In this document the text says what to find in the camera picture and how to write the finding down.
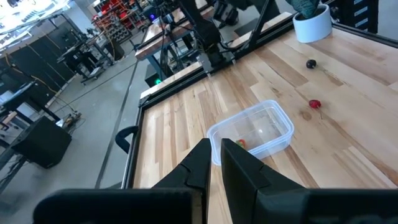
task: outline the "gray floor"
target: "gray floor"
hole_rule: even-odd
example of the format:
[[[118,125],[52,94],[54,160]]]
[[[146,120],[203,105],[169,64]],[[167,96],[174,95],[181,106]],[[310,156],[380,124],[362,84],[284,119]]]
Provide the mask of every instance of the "gray floor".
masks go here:
[[[280,11],[293,12],[285,1],[278,1]],[[381,20],[387,20],[381,8]],[[226,40],[232,39],[232,31],[258,17],[250,7],[239,13],[239,24],[221,30]],[[397,29],[392,30],[380,21],[380,31],[389,37],[398,38]],[[142,35],[135,36],[139,42]],[[123,45],[128,53],[129,42]],[[122,180],[126,165],[126,154],[113,141],[117,130],[134,124],[139,95],[148,88],[144,82],[148,61],[136,62],[134,52],[121,62],[105,71],[98,80],[87,86],[76,77],[60,95],[71,102],[71,106],[83,114],[81,125],[73,134],[72,142],[59,165],[41,169],[34,164],[26,164],[10,183],[0,200],[13,205],[12,210],[0,209],[0,223],[28,224],[36,204],[48,194],[59,189],[107,188]],[[54,103],[51,110],[57,111],[64,103]],[[70,113],[69,108],[57,111],[59,116]]]

